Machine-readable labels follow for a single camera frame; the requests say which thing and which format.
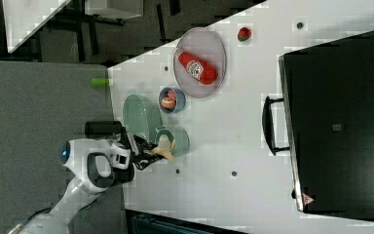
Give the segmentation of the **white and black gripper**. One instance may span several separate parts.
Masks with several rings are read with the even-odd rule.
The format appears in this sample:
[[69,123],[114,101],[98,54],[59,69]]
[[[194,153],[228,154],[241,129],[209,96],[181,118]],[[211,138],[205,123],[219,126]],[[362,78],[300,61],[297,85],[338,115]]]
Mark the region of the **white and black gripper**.
[[120,139],[111,142],[110,159],[113,168],[125,170],[129,167],[131,159],[135,167],[143,171],[151,164],[163,159],[161,155],[139,154],[139,150],[153,150],[157,144],[143,137],[133,136],[130,133],[121,134]]

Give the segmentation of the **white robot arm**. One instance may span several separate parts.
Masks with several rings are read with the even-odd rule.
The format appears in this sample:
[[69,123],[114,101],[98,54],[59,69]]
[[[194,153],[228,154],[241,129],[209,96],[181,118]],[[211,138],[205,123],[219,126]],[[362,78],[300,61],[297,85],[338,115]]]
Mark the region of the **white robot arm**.
[[130,133],[111,138],[82,138],[65,143],[62,165],[73,173],[62,198],[51,208],[36,212],[8,234],[70,234],[69,223],[118,181],[116,173],[130,168],[144,170],[163,157],[156,147]]

